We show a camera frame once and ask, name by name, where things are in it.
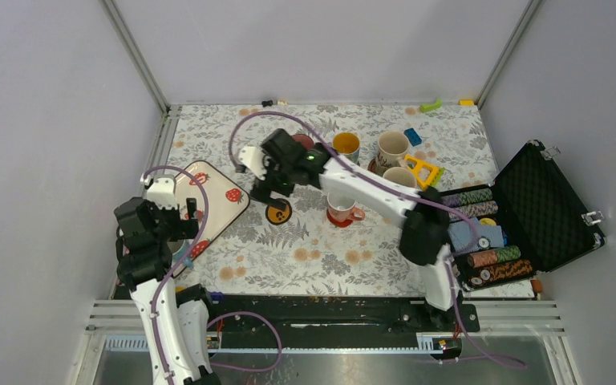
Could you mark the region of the red round coaster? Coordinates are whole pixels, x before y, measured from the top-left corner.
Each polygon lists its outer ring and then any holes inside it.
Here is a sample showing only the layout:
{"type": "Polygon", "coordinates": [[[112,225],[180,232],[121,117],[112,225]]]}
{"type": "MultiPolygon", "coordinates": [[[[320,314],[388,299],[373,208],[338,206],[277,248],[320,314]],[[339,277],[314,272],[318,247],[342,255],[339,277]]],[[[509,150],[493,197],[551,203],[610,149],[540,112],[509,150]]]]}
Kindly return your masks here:
{"type": "Polygon", "coordinates": [[[338,227],[338,228],[346,228],[347,226],[351,225],[353,223],[353,221],[351,219],[346,219],[344,221],[337,221],[334,217],[331,216],[330,212],[326,213],[326,217],[328,219],[328,221],[338,227]]]}

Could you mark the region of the blue mug yellow inside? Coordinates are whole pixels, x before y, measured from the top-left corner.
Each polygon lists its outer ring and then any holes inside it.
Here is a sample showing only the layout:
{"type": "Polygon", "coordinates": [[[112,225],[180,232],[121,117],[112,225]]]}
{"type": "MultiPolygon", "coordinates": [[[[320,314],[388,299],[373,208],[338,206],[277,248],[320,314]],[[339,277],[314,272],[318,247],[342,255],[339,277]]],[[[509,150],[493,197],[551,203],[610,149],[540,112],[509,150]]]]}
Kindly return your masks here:
{"type": "Polygon", "coordinates": [[[333,148],[353,163],[359,161],[360,140],[352,132],[340,132],[333,139],[333,148]]]}

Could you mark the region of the cream mug with handle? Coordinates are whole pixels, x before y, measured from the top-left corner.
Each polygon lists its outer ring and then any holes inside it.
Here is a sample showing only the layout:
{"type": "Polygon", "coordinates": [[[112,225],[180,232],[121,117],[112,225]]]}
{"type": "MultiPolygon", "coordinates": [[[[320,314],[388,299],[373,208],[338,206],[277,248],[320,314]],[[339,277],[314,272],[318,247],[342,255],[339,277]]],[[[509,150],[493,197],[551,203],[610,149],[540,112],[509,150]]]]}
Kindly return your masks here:
{"type": "Polygon", "coordinates": [[[389,168],[399,166],[399,158],[404,158],[410,149],[410,142],[402,132],[387,131],[378,138],[378,151],[375,157],[375,172],[383,175],[389,168]]]}

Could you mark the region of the pink mug dark rim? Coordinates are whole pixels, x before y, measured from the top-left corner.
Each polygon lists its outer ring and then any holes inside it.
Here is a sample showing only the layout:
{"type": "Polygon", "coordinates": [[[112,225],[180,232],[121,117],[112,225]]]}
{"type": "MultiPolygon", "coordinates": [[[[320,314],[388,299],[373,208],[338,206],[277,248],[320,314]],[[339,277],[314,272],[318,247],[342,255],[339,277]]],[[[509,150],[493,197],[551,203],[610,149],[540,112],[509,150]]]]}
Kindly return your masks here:
{"type": "Polygon", "coordinates": [[[303,146],[306,150],[311,150],[314,146],[313,139],[308,135],[295,134],[292,136],[292,138],[298,143],[300,143],[300,145],[303,146]]]}

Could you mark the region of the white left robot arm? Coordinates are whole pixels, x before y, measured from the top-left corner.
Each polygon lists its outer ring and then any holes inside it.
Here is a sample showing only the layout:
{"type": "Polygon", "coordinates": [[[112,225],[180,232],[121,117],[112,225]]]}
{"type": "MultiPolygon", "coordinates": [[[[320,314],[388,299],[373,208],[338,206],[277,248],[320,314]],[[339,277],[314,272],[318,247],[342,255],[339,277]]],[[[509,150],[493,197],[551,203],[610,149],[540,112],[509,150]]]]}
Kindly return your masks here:
{"type": "Polygon", "coordinates": [[[176,206],[159,208],[141,197],[118,206],[114,215],[120,282],[139,311],[154,384],[218,384],[207,349],[207,329],[217,309],[202,285],[177,293],[169,245],[193,239],[199,230],[197,201],[187,199],[188,218],[176,206]]]}

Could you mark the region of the pink mug white inside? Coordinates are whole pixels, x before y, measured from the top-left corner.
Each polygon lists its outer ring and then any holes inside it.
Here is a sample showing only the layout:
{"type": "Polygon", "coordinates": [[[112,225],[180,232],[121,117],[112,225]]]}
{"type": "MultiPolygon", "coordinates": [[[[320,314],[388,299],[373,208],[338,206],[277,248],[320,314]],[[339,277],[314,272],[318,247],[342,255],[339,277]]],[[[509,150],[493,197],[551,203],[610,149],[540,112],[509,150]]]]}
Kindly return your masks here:
{"type": "Polygon", "coordinates": [[[366,214],[355,206],[355,200],[345,195],[329,192],[326,197],[327,212],[337,221],[351,219],[352,221],[362,221],[366,214]]]}

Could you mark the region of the white mushroom pattern tray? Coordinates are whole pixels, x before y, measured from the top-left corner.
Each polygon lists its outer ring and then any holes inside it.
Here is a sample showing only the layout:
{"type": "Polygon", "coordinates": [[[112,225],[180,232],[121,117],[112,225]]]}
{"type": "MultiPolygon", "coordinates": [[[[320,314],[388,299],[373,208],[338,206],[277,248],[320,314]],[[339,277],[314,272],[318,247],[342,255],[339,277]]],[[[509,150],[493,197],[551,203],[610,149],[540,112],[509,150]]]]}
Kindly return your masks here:
{"type": "MultiPolygon", "coordinates": [[[[249,207],[249,194],[205,160],[191,163],[186,171],[202,184],[211,209],[204,232],[190,254],[194,265],[194,262],[210,247],[211,243],[249,207]]],[[[185,202],[188,198],[197,200],[197,220],[201,223],[205,208],[201,191],[189,177],[178,174],[176,175],[176,200],[180,204],[180,216],[183,219],[188,218],[185,202]]],[[[191,269],[181,264],[174,271],[174,276],[177,278],[191,269]]]]}

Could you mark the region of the brown wooden coaster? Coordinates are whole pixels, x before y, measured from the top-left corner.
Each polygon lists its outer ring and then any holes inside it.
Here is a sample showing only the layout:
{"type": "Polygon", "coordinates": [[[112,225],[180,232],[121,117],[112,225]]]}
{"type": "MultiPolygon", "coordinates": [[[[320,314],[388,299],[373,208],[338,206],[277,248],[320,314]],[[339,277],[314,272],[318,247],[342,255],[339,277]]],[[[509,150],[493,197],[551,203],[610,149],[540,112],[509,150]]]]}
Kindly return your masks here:
{"type": "Polygon", "coordinates": [[[374,173],[377,176],[382,176],[383,175],[383,171],[378,166],[376,159],[372,159],[371,160],[371,162],[367,166],[367,170],[369,172],[374,173]]]}

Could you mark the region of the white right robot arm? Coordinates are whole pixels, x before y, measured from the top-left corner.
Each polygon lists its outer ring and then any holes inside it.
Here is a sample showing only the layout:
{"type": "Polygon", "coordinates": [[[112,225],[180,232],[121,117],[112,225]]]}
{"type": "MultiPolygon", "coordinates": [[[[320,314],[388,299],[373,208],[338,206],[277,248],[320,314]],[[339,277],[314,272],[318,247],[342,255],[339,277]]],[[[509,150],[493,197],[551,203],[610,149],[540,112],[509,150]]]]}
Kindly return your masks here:
{"type": "Polygon", "coordinates": [[[273,193],[288,197],[298,185],[312,186],[350,198],[389,219],[400,230],[399,252],[420,269],[423,322],[435,330],[457,328],[461,300],[452,272],[450,208],[441,204],[437,190],[395,184],[322,144],[306,149],[281,128],[260,145],[244,147],[238,159],[254,175],[250,195],[256,201],[281,209],[284,204],[273,193]]]}

